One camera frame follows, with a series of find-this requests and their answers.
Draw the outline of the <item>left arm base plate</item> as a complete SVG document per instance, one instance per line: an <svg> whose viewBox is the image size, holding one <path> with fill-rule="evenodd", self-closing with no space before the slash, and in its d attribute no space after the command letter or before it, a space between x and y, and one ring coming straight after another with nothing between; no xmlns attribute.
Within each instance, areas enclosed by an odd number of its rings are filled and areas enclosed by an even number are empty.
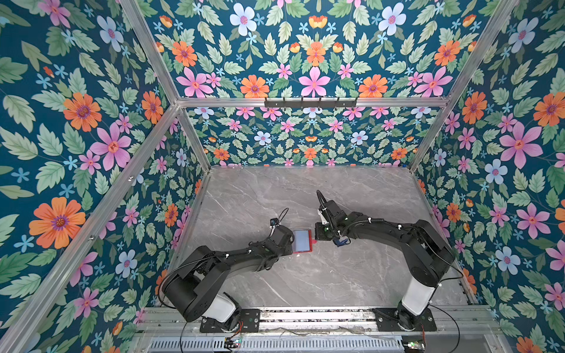
<svg viewBox="0 0 565 353"><path fill-rule="evenodd" d="M260 315L259 309L237 309L226 322L204 317L200 333L256 333L259 332Z"/></svg>

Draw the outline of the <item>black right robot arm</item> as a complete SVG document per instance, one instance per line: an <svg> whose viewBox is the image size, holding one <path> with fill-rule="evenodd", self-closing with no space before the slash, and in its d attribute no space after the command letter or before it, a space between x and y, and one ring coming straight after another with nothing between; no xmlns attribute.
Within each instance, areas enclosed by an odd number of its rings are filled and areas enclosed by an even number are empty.
<svg viewBox="0 0 565 353"><path fill-rule="evenodd" d="M427 221L396 223L364 213L347 214L336 202L319 195L315 238L344 247L352 240L373 241L403 254L411 281L397 308L398 319L418 319L428 308L455 257L447 241Z"/></svg>

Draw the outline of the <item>red leather card holder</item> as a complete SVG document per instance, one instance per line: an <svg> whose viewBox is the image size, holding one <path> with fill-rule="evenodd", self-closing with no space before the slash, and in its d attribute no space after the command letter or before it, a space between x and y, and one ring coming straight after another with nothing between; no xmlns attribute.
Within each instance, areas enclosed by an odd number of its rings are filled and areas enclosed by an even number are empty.
<svg viewBox="0 0 565 353"><path fill-rule="evenodd" d="M299 229L294 231L293 253L302 254L313 251L315 243L311 229Z"/></svg>

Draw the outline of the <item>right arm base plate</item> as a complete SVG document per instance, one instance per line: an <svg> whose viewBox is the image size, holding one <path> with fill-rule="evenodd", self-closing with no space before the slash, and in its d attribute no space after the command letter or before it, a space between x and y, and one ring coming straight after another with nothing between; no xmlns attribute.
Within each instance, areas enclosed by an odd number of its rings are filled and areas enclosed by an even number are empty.
<svg viewBox="0 0 565 353"><path fill-rule="evenodd" d="M432 311L427 307L415 316L408 310L398 308L372 308L380 332L435 332L437 326Z"/></svg>

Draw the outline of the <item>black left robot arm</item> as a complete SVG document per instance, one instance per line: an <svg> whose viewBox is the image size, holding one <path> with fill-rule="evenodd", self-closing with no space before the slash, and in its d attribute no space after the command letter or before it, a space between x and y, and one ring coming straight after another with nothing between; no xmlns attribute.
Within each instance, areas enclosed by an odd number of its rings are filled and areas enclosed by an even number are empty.
<svg viewBox="0 0 565 353"><path fill-rule="evenodd" d="M187 322L203 318L214 320L233 330L239 323L241 306L222 293L231 277L270 270L282 257L293 254L294 233L275 226L262 241L228 252L198 247L160 284L164 297Z"/></svg>

